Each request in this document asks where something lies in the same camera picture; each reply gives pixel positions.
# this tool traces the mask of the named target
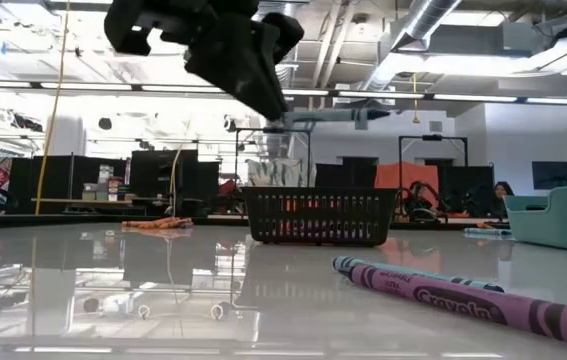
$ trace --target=plastic basket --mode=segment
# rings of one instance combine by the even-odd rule
[[[263,243],[376,246],[385,242],[396,189],[242,189],[252,238]]]

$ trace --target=ceiling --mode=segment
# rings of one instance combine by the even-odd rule
[[[284,11],[292,8],[293,15],[305,29],[305,37],[283,62],[291,69],[289,87],[313,86],[317,59],[326,33],[333,0],[290,0],[285,3],[262,3],[263,11]],[[325,87],[353,84],[364,81],[379,61],[377,44],[388,24],[405,16],[411,1],[356,0],[350,6],[352,14],[362,15],[359,23],[337,24],[330,51],[336,52],[336,64],[326,74],[328,57],[323,66]],[[64,1],[0,0],[0,79],[37,82],[55,82],[59,76],[61,59],[62,22],[65,16]],[[152,53],[148,57],[134,57],[114,53],[103,32],[108,0],[72,1],[69,14],[69,33],[66,46],[64,81],[96,83],[142,83],[208,85],[202,79],[183,69],[183,46],[162,42],[159,33],[153,32],[149,43]],[[534,19],[551,20],[567,15],[567,0],[511,1],[466,0],[443,22],[450,26],[497,27],[504,21],[527,23]],[[342,46],[338,34],[345,29]],[[391,82],[399,91],[413,91],[414,78],[395,76]],[[528,79],[510,81],[508,87],[499,85],[496,76],[463,76],[417,71],[418,91],[448,93],[503,94],[523,89],[539,95],[567,95],[567,86],[539,86],[539,81],[557,81],[567,84],[567,77],[549,76],[535,79],[529,87]],[[13,110],[44,123],[51,112],[51,90],[37,93],[0,91],[0,131],[9,131],[4,111]],[[176,99],[168,97],[117,97],[115,94],[64,96],[68,107],[79,108],[95,137],[101,136],[98,119],[116,118],[114,131],[121,136],[180,136],[232,139],[223,130],[225,115],[244,120],[242,125],[258,125],[250,109],[232,100]],[[307,106],[307,101],[295,105]],[[411,102],[401,103],[405,108]],[[431,103],[424,109],[449,110],[450,104]],[[187,128],[190,119],[196,119],[197,128]]]

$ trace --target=white wall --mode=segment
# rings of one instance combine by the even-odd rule
[[[567,161],[567,106],[486,104],[485,125],[495,180],[518,195],[547,194],[534,190],[532,161]]]
[[[486,166],[487,133],[485,104],[477,105],[454,120],[456,136],[468,138],[468,162],[470,166]]]
[[[406,111],[400,115],[369,122],[366,131],[354,130],[354,123],[321,123],[312,133],[312,158],[315,163],[338,164],[339,157],[362,156],[378,157],[379,163],[389,164],[399,160],[398,137],[401,135],[426,135],[430,121],[442,121],[442,135],[454,135],[454,119],[443,111],[419,112],[420,124],[414,124],[414,112]],[[403,141],[406,147],[409,140]],[[304,157],[302,147],[294,146],[294,157]],[[462,163],[463,155],[449,142],[415,141],[403,154],[405,161],[418,158],[455,159]]]

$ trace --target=ceiling pipe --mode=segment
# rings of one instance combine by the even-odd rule
[[[332,4],[332,9],[328,15],[327,19],[327,29],[323,35],[323,41],[321,42],[321,47],[319,49],[319,57],[316,60],[316,65],[314,66],[314,75],[312,75],[312,83],[310,84],[312,88],[315,88],[319,83],[319,76],[321,75],[321,70],[323,69],[323,63],[327,57],[327,52],[330,49],[330,44],[332,43],[332,36],[334,36],[334,30],[336,29],[336,24],[338,24],[339,11],[341,10],[340,2],[334,1]],[[310,98],[310,110],[314,107],[314,98]]]
[[[332,71],[334,71],[334,65],[336,65],[336,60],[338,59],[339,55],[341,54],[341,48],[343,47],[343,42],[345,41],[345,37],[347,36],[347,31],[350,27],[350,23],[352,22],[352,17],[354,17],[354,6],[348,2],[345,6],[345,16],[343,17],[343,22],[341,25],[341,31],[339,32],[336,41],[334,42],[334,46],[332,47],[332,53],[330,54],[330,60],[327,63],[327,68],[323,73],[323,77],[321,78],[321,88],[325,88],[327,83],[330,81],[330,77],[332,76]],[[325,97],[321,98],[321,108],[325,107]]]
[[[384,90],[392,80],[392,52],[418,40],[427,40],[441,25],[443,19],[461,3],[461,0],[414,0],[408,14],[398,20],[403,24],[400,30],[389,37],[390,54],[385,57],[370,78],[363,82],[359,90]]]

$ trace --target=desk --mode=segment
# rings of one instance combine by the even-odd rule
[[[137,206],[132,203],[132,200],[122,201],[102,201],[102,200],[81,200],[81,199],[41,199],[41,203],[53,204],[66,204],[65,212],[75,213],[70,209],[91,209],[93,212],[102,213],[99,210],[112,210],[112,211],[140,211],[143,215],[147,215],[147,207]]]

